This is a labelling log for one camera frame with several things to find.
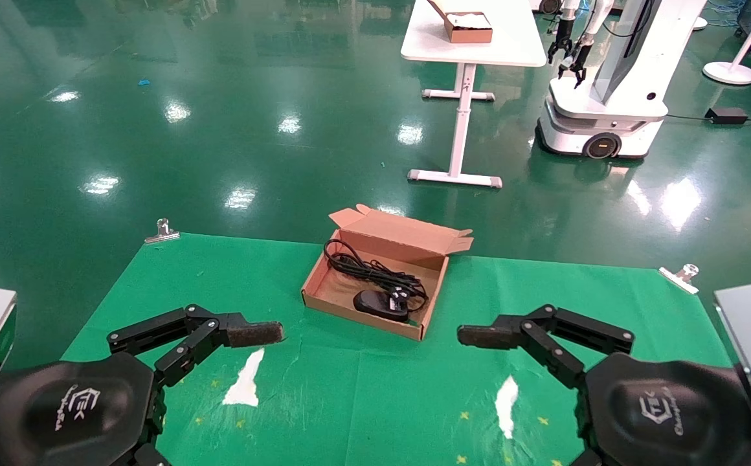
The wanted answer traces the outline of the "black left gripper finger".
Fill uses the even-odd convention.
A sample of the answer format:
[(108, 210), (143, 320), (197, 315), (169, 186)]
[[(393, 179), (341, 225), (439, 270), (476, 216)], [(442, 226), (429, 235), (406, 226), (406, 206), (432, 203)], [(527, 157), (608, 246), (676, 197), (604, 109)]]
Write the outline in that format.
[(242, 313), (216, 315), (191, 304), (114, 330), (107, 342), (111, 353), (133, 356), (176, 342), (154, 364), (156, 383), (174, 386), (220, 347), (263, 347), (283, 338), (281, 322), (248, 322)]

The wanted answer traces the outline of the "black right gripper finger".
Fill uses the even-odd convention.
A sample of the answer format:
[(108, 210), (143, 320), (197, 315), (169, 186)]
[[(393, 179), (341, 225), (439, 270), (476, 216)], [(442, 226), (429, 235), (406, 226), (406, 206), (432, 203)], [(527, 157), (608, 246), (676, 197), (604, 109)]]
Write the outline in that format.
[(528, 315), (498, 315), (490, 326), (461, 325), (456, 337), (467, 347), (523, 349), (568, 389), (582, 386), (586, 369), (556, 337), (604, 355), (630, 354), (635, 341), (626, 329), (551, 304)]

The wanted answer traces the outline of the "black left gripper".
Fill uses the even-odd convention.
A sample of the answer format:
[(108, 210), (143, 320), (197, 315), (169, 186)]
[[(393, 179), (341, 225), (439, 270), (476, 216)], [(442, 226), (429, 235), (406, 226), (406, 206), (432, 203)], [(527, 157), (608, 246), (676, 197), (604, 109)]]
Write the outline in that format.
[(171, 466), (153, 369), (134, 356), (0, 375), (0, 465)]

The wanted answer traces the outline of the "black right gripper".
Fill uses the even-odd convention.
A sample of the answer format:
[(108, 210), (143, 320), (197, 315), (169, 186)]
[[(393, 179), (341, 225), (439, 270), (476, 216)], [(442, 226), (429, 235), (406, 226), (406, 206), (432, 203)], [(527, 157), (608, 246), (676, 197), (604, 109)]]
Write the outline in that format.
[(751, 400), (731, 368), (616, 353), (586, 373), (576, 418), (570, 466), (751, 465)]

